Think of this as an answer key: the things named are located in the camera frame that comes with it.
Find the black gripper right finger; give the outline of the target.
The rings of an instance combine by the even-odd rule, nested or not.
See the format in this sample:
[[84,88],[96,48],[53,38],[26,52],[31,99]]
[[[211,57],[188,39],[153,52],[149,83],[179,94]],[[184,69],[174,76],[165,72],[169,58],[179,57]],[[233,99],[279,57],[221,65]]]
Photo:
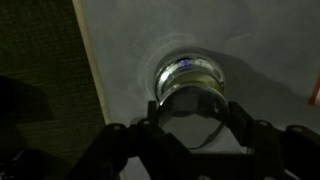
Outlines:
[[320,180],[320,135],[302,125],[279,130],[255,120],[237,102],[229,103],[227,126],[241,146],[252,150],[254,180]]

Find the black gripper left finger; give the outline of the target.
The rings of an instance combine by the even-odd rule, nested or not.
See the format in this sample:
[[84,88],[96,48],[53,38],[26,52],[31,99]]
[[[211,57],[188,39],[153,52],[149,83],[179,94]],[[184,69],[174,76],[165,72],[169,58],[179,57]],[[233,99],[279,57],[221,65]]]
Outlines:
[[193,180],[192,154],[159,127],[157,115],[157,103],[149,101],[147,116],[137,124],[106,125],[66,180],[118,180],[133,157],[141,160],[151,180]]

